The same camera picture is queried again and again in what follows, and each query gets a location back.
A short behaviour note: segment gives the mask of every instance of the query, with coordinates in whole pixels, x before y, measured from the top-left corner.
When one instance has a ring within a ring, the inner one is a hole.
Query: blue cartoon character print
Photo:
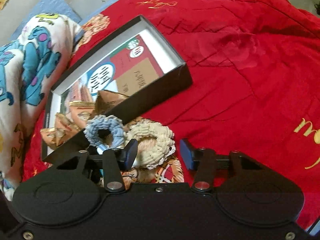
[[[51,35],[45,27],[35,27],[28,40],[30,42],[24,47],[21,100],[37,106],[44,98],[44,93],[41,92],[42,81],[44,77],[49,78],[55,70],[61,53],[52,51]]]
[[[10,182],[3,178],[1,171],[0,171],[0,186],[5,189],[10,189],[10,188],[13,189],[13,186],[10,184]]]
[[[9,106],[13,105],[14,99],[12,93],[7,91],[5,66],[13,57],[14,54],[11,51],[5,51],[2,55],[0,55],[0,102],[5,99],[9,99]]]
[[[18,40],[12,41],[6,45],[0,47],[0,102],[8,99],[9,106],[12,106],[14,103],[14,98],[12,93],[7,91],[6,85],[6,76],[5,76],[5,66],[9,61],[14,57],[14,54],[9,49],[21,49],[22,45]]]

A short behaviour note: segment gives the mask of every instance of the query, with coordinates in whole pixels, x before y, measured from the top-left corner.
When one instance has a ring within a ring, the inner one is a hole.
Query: red bedspread
[[[92,36],[71,65],[105,36],[143,14],[187,62],[194,84],[144,114],[179,140],[219,154],[241,150],[298,184],[306,228],[320,214],[320,21],[287,0],[120,0],[102,12],[109,26]],[[25,161],[39,161],[41,115]],[[185,180],[192,181],[185,169]]]

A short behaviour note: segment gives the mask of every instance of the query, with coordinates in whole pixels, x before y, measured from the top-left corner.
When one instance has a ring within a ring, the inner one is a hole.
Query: open box
[[[124,124],[192,84],[183,59],[143,16],[137,16],[88,51],[52,87],[44,128],[54,127],[55,114],[68,112],[68,102],[96,100],[98,90],[129,96],[105,114]],[[89,142],[80,131],[56,150],[42,142],[42,161],[60,163],[84,150]]]

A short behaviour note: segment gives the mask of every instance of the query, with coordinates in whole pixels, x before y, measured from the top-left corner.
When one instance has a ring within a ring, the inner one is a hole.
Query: pillow
[[[74,40],[83,33],[77,23],[56,13],[39,14],[23,28],[18,40],[24,46],[21,122],[25,136],[32,133],[49,90],[68,65]]]
[[[24,138],[81,35],[81,27],[67,16],[44,13],[0,48],[0,189],[9,200],[21,181]]]

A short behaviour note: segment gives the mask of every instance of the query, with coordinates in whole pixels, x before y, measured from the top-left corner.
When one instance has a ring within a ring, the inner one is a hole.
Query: crocheted item
[[[167,157],[176,150],[174,141],[172,140],[173,136],[174,133],[167,126],[162,126],[159,122],[143,120],[131,126],[126,135],[125,144],[132,138],[138,142],[144,138],[156,138],[155,146],[140,153],[138,152],[133,167],[151,170],[163,164]]]
[[[92,120],[88,121],[84,130],[84,135],[90,144],[95,147],[101,147],[103,144],[102,139],[99,138],[98,135],[99,130],[109,130],[112,134],[113,140],[111,146],[104,145],[106,149],[116,148],[124,143],[122,120],[114,115],[110,115],[108,117],[105,115],[97,115]]]

